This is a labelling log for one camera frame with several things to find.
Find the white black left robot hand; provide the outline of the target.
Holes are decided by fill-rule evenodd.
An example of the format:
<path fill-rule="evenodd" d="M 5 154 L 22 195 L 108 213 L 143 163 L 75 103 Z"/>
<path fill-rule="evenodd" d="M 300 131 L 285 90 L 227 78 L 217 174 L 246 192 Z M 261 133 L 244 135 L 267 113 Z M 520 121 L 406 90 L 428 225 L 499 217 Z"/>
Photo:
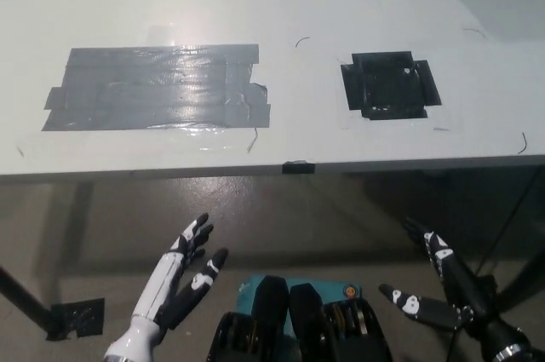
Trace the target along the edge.
<path fill-rule="evenodd" d="M 175 330 L 209 292 L 228 257 L 226 248 L 216 251 L 201 271 L 179 287 L 192 261 L 204 255 L 214 228 L 208 219 L 207 213 L 198 216 L 163 253 L 135 305 L 129 328 L 108 347 L 105 361 L 153 361 L 167 331 Z"/>

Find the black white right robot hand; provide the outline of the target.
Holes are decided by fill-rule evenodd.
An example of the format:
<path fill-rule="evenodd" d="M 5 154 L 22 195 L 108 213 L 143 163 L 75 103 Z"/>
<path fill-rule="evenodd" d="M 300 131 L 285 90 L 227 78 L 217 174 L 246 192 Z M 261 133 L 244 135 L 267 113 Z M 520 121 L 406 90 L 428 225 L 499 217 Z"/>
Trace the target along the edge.
<path fill-rule="evenodd" d="M 381 284 L 380 292 L 408 319 L 449 332 L 464 330 L 480 345 L 484 361 L 532 361 L 525 334 L 502 319 L 492 291 L 437 232 L 408 219 L 404 229 L 425 251 L 439 276 L 444 302 Z"/>

